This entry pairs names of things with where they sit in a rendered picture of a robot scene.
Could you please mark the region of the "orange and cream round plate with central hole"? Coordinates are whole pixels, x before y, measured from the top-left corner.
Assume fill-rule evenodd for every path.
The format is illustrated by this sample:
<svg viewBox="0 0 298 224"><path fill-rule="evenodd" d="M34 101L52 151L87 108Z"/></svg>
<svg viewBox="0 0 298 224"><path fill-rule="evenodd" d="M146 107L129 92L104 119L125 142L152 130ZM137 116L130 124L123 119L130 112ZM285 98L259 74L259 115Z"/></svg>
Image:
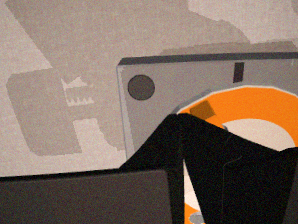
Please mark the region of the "orange and cream round plate with central hole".
<svg viewBox="0 0 298 224"><path fill-rule="evenodd" d="M298 96L275 84L239 81L205 89L178 104L170 113L181 112L188 112L217 127L225 125L225 131L277 152L298 147ZM185 224L204 224L204 217L190 216L201 209L185 163L184 173Z"/></svg>

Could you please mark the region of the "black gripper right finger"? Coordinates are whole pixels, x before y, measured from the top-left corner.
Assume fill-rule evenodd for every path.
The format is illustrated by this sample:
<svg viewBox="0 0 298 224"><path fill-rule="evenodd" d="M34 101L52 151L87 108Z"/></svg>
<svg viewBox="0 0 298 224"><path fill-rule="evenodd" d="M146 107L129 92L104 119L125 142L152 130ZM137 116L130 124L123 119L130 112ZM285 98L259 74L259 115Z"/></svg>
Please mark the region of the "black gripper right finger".
<svg viewBox="0 0 298 224"><path fill-rule="evenodd" d="M204 224L298 224L298 147L277 152L188 112L177 116Z"/></svg>

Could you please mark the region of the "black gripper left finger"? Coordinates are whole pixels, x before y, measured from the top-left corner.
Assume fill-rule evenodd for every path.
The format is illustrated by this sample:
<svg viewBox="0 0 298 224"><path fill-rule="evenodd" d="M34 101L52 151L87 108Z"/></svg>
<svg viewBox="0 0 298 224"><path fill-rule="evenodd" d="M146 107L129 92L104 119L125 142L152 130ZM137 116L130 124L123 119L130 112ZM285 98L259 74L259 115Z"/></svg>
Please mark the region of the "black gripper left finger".
<svg viewBox="0 0 298 224"><path fill-rule="evenodd" d="M121 168L0 177L0 224L185 224L177 113Z"/></svg>

